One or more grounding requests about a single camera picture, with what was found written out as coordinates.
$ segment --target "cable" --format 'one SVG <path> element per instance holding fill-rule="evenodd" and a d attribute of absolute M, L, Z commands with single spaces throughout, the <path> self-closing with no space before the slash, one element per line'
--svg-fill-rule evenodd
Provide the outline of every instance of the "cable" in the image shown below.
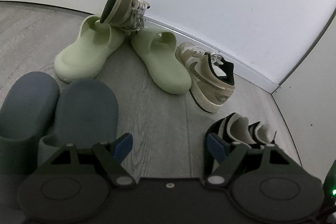
<path fill-rule="evenodd" d="M 331 207 L 329 207 L 328 209 L 326 209 L 325 211 L 323 211 L 322 213 L 320 213 L 316 219 L 321 221 L 323 220 L 325 217 L 328 217 L 329 215 L 331 215 L 332 213 L 336 212 L 336 205 L 333 205 Z"/>

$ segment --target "light green slide sandal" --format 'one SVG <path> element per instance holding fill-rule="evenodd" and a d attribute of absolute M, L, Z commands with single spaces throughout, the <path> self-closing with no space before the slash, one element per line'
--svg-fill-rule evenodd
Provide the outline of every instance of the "light green slide sandal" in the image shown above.
<path fill-rule="evenodd" d="M 94 78 L 125 37 L 124 31 L 100 23 L 100 16 L 88 16 L 82 22 L 76 41 L 56 56 L 57 77 L 67 83 Z"/>
<path fill-rule="evenodd" d="M 160 88 L 171 94 L 182 94 L 190 89 L 190 75 L 175 58 L 173 33 L 144 28 L 132 36 L 131 44 Z"/>

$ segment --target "screw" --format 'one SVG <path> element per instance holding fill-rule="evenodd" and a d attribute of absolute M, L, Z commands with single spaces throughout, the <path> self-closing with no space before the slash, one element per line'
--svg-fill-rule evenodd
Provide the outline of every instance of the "screw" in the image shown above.
<path fill-rule="evenodd" d="M 168 182 L 168 183 L 166 184 L 166 187 L 167 187 L 167 188 L 174 188 L 174 187 L 175 187 L 175 184 L 172 183 L 172 182 Z"/>
<path fill-rule="evenodd" d="M 116 181 L 119 185 L 130 185 L 133 182 L 132 178 L 126 176 L 118 177 Z"/>
<path fill-rule="evenodd" d="M 208 177 L 208 182 L 211 184 L 222 184 L 225 182 L 225 179 L 221 176 L 210 176 Z"/>

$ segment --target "black rubber sole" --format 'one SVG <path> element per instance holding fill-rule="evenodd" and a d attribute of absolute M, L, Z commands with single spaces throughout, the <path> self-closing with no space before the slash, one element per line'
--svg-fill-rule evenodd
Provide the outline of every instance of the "black rubber sole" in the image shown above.
<path fill-rule="evenodd" d="M 104 23 L 104 21 L 107 19 L 110 12 L 112 11 L 116 1 L 117 0 L 107 0 L 107 2 L 105 4 L 105 7 L 104 7 L 104 10 L 101 14 L 100 23 Z"/>
<path fill-rule="evenodd" d="M 201 107 L 200 104 L 196 101 L 195 97 L 193 96 L 193 93 L 191 92 L 191 90 L 189 90 L 189 92 L 190 92 L 190 94 L 191 94 L 191 97 L 194 99 L 196 105 L 198 105 L 198 107 L 199 107 L 201 110 L 203 110 L 203 111 L 205 111 L 205 112 L 207 112 L 207 113 L 211 113 L 211 114 L 213 114 L 212 112 L 209 112 L 209 111 L 205 110 L 203 107 Z"/>

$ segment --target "gray wooden floor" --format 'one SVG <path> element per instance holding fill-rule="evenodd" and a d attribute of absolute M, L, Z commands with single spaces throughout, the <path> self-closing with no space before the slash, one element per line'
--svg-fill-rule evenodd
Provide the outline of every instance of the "gray wooden floor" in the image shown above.
<path fill-rule="evenodd" d="M 15 81 L 30 71 L 50 74 L 61 89 L 67 85 L 55 76 L 53 62 L 75 41 L 86 16 L 60 8 L 0 3 L 0 105 Z M 128 42 L 107 59 L 97 79 L 118 99 L 118 134 L 133 134 L 134 148 L 123 164 L 136 179 L 200 176 L 204 133 L 232 112 L 247 116 L 250 123 L 269 123 L 278 131 L 277 144 L 299 162 L 271 95 L 237 75 L 235 92 L 215 114 L 202 111 L 189 92 L 171 95 L 157 87 Z"/>

